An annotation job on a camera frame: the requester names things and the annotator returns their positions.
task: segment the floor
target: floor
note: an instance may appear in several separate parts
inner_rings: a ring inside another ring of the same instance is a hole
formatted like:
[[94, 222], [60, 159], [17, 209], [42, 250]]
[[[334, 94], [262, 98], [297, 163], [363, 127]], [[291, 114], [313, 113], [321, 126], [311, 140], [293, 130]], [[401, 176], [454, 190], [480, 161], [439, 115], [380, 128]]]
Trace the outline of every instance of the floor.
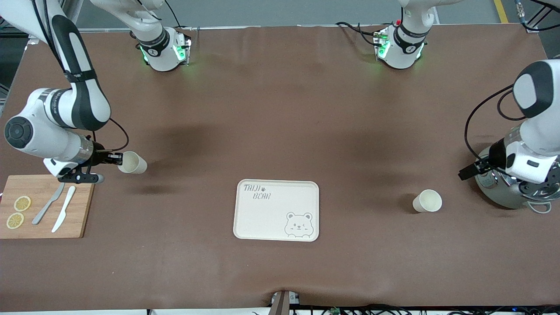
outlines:
[[[168, 0], [179, 22], [193, 27], [221, 26], [291, 26], [332, 25], [339, 21], [357, 24], [380, 24], [400, 17], [396, 0]], [[82, 31], [122, 29], [124, 24], [113, 15], [95, 7], [89, 0], [66, 0], [66, 6], [76, 7], [79, 14], [74, 20]], [[496, 3], [503, 3], [508, 22], [517, 22], [514, 0], [464, 0], [460, 3], [437, 8], [441, 24], [492, 24], [500, 23]], [[539, 5], [523, 0], [527, 16]], [[166, 26], [176, 23], [165, 5], [156, 14]], [[560, 23], [560, 14], [552, 12], [541, 24]], [[560, 27], [539, 34], [549, 58], [560, 54]], [[4, 38], [0, 32], [0, 113], [2, 100], [15, 75], [24, 51], [24, 38]]]

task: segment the white paper cup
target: white paper cup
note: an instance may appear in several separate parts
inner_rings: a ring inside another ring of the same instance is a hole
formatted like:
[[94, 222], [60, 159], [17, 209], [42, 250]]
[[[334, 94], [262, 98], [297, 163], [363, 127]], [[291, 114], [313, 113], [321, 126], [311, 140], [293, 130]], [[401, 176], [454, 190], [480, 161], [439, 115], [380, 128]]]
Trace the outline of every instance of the white paper cup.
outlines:
[[148, 168], [148, 164], [138, 154], [133, 151], [123, 153], [123, 165], [119, 165], [119, 170], [127, 174], [142, 174]]
[[412, 206], [418, 212], [436, 212], [441, 208], [441, 196], [436, 191], [427, 189], [412, 201]]

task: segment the yellow floor line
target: yellow floor line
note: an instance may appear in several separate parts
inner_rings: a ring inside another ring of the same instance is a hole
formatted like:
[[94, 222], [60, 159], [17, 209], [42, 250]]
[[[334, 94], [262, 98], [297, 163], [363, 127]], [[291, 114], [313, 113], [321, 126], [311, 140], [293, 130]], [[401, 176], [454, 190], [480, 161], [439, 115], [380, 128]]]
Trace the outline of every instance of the yellow floor line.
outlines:
[[502, 0], [494, 0], [494, 5], [496, 6], [496, 11], [498, 11], [498, 16], [500, 17], [500, 23], [509, 23], [506, 16], [506, 10], [503, 9]]

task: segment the knife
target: knife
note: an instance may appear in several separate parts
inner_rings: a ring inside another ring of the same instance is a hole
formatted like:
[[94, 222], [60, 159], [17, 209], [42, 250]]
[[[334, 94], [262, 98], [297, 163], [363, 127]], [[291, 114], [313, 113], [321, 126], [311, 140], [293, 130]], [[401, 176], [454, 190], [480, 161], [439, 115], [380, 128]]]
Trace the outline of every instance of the knife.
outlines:
[[64, 183], [60, 183], [60, 185], [57, 188], [57, 191], [55, 191], [53, 193], [53, 196], [50, 198], [50, 200], [46, 203], [46, 205], [43, 207], [43, 209], [41, 209], [41, 211], [39, 211], [39, 213], [35, 216], [35, 218], [33, 218], [33, 221], [31, 222], [31, 224], [33, 225], [37, 225], [39, 224], [39, 222], [41, 222], [41, 219], [43, 218], [43, 216], [45, 215], [47, 209], [50, 207], [50, 205], [55, 202], [58, 197], [60, 197], [60, 195], [62, 194], [62, 190], [64, 190]]
[[58, 215], [57, 222], [54, 224], [53, 230], [50, 231], [51, 233], [56, 232], [58, 230], [58, 228], [60, 228], [60, 225], [62, 224], [64, 219], [66, 218], [66, 208], [68, 207], [68, 204], [70, 203], [70, 199], [72, 199], [72, 196], [74, 196], [75, 191], [76, 191], [76, 186], [70, 186], [70, 188], [68, 189], [68, 193], [66, 194], [66, 199], [64, 200], [64, 204], [62, 205], [62, 210], [60, 211], [60, 214]]

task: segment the wooden cutting board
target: wooden cutting board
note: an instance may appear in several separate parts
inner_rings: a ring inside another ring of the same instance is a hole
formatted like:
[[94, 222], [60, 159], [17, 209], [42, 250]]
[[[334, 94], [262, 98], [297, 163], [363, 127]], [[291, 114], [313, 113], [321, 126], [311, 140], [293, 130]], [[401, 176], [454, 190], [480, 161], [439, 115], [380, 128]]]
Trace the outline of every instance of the wooden cutting board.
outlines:
[[[0, 201], [0, 239], [9, 238], [80, 238], [86, 226], [87, 213], [90, 208], [93, 184], [64, 185], [64, 190], [53, 202], [41, 222], [31, 224], [33, 218], [53, 196], [60, 183], [52, 175], [12, 175], [8, 177]], [[76, 192], [66, 208], [66, 219], [54, 233], [51, 230], [56, 222], [64, 199], [70, 186], [76, 186]], [[6, 225], [8, 217], [17, 212], [13, 203], [21, 196], [31, 198], [31, 207], [22, 212], [24, 223], [17, 229], [9, 229]]]

